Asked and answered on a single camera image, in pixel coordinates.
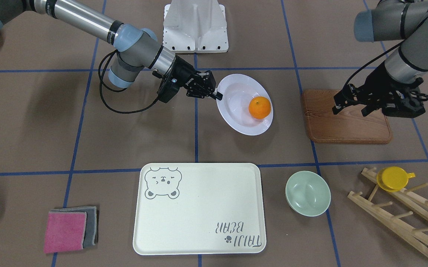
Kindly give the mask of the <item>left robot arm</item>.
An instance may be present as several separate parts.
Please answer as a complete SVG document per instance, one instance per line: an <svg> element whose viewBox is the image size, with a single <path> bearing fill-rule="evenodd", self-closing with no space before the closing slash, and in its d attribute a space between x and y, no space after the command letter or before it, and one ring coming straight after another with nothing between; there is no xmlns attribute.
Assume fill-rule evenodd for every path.
<svg viewBox="0 0 428 267"><path fill-rule="evenodd" d="M420 91L428 72L428 0L380 0L377 7L358 13L355 39L360 42L398 40L389 56L362 86L346 81L334 95L337 115L352 105L363 105L361 114L381 110L389 117L415 118L425 113L428 95Z"/></svg>

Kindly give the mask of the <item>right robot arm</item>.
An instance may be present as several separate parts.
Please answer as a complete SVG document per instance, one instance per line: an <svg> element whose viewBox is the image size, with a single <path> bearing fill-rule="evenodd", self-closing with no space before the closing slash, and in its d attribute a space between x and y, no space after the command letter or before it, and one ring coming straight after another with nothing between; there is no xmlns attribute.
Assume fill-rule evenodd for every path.
<svg viewBox="0 0 428 267"><path fill-rule="evenodd" d="M197 71L173 51L160 44L149 29L138 29L114 20L76 0L0 0L0 29L26 11L46 14L111 44L117 59L109 68L114 92L126 90L148 68L161 79L157 99L167 103L179 91L192 98L221 100L211 71Z"/></svg>

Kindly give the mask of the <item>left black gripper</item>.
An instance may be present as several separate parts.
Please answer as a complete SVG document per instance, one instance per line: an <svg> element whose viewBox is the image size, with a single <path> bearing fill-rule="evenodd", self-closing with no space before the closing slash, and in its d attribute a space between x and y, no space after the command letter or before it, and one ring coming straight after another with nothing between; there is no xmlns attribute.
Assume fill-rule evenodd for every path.
<svg viewBox="0 0 428 267"><path fill-rule="evenodd" d="M384 66L379 66L367 76L362 86L356 88L352 83L344 85L334 95L332 113L337 115L343 109L359 104L365 105L361 110L363 117L379 109L421 108L422 96L418 90L421 83L422 78L419 76L405 83L398 82Z"/></svg>

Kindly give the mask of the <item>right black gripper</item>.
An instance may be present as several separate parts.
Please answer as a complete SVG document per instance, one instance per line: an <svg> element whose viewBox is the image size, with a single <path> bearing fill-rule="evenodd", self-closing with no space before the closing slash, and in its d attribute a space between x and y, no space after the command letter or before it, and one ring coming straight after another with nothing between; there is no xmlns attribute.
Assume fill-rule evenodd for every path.
<svg viewBox="0 0 428 267"><path fill-rule="evenodd" d="M191 98L212 98L221 101L223 94L216 92L216 81L212 71L197 71L190 63L175 56L164 79L176 78L180 88L187 90L186 95Z"/></svg>

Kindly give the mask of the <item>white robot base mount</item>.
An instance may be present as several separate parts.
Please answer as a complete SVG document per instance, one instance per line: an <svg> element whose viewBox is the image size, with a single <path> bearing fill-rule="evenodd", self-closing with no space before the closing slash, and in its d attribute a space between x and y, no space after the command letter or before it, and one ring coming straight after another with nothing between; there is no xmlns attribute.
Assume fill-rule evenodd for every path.
<svg viewBox="0 0 428 267"><path fill-rule="evenodd" d="M162 44L175 53L226 53L226 9L217 0L173 0L164 6Z"/></svg>

